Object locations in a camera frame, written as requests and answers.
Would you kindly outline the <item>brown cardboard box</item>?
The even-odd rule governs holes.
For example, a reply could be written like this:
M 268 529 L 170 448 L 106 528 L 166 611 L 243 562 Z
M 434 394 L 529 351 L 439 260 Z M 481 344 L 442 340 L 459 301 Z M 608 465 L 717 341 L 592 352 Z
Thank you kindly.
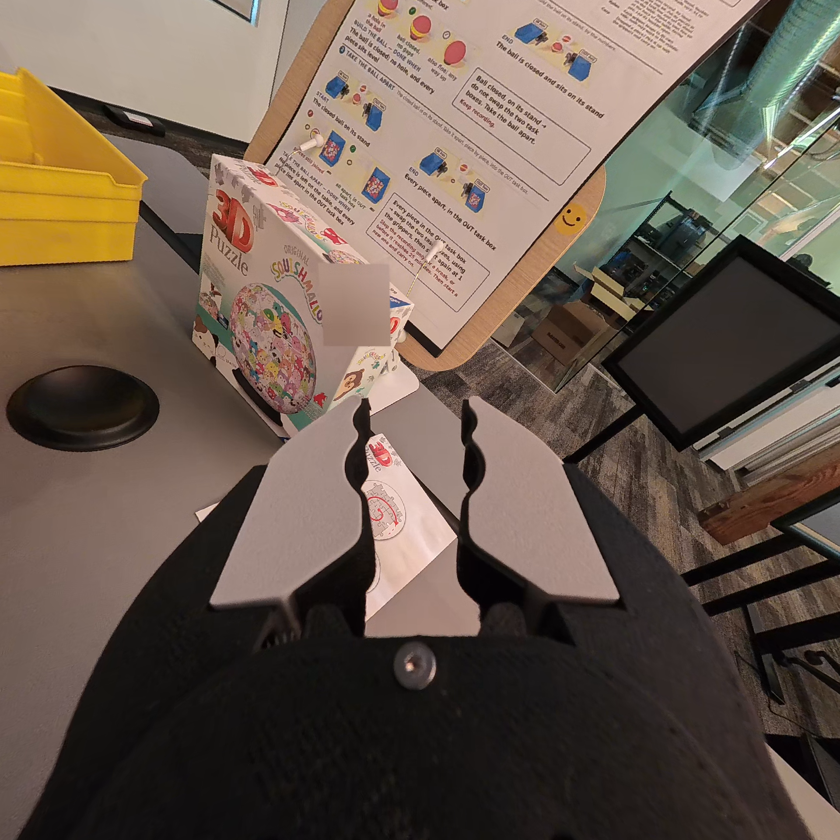
M 564 367 L 569 367 L 579 352 L 609 324 L 602 315 L 583 301 L 551 307 L 532 333 L 532 339 Z

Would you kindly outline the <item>printed instruction sheet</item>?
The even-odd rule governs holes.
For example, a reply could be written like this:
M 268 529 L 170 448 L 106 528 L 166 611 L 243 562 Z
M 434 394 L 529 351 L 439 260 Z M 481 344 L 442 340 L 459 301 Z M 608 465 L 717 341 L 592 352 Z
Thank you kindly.
M 353 2 L 266 162 L 439 356 L 642 117 L 761 2 Z

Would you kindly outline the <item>yellow plastic bin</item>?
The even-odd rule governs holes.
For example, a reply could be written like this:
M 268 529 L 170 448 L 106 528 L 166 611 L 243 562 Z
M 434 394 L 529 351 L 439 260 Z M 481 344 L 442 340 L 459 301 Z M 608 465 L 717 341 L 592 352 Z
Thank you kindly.
M 1 74 L 1 265 L 133 257 L 147 176 L 24 68 Z

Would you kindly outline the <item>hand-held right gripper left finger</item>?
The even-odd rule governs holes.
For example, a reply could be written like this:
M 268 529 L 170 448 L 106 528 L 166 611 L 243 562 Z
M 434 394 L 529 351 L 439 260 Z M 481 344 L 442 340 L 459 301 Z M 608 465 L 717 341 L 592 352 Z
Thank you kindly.
M 375 573 L 365 451 L 370 404 L 350 398 L 289 439 L 270 459 L 211 596 L 228 610 L 269 606 L 302 629 L 312 607 L 337 607 L 363 631 Z

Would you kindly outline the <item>white printed leaflet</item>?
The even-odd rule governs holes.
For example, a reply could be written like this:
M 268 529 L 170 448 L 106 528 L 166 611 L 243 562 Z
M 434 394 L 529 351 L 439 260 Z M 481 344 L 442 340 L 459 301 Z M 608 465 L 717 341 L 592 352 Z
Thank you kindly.
M 362 491 L 374 540 L 374 577 L 365 620 L 380 610 L 455 541 L 455 531 L 384 435 L 366 445 Z

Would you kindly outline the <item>colourful puzzle box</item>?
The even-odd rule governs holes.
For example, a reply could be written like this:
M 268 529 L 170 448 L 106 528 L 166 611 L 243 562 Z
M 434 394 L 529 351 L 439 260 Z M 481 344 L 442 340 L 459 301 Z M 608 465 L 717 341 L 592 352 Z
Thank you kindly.
M 296 434 L 351 396 L 369 396 L 402 359 L 413 304 L 390 285 L 380 345 L 323 338 L 324 266 L 366 260 L 261 164 L 215 154 L 192 341 L 278 436 Z

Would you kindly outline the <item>wooden bench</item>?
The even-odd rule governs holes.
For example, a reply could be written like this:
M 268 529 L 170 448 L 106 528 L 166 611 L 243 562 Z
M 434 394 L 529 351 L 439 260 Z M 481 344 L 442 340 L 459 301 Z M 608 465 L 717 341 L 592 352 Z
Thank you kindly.
M 775 519 L 839 487 L 839 444 L 697 513 L 721 545 L 769 527 Z

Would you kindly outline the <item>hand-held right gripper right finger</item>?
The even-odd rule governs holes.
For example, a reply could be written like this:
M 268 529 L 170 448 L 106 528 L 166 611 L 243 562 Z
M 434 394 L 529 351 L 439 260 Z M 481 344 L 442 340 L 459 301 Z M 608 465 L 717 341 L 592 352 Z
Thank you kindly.
M 457 576 L 480 617 L 510 603 L 541 631 L 554 603 L 619 603 L 561 458 L 477 396 L 463 403 L 461 440 Z

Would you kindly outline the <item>silver ventilation duct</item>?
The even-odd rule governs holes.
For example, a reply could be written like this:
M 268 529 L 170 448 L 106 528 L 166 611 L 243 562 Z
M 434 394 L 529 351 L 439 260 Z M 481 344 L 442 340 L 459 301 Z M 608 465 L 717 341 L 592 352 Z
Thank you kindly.
M 748 122 L 771 134 L 803 80 L 838 37 L 838 1 L 794 1 L 752 67 L 742 90 Z

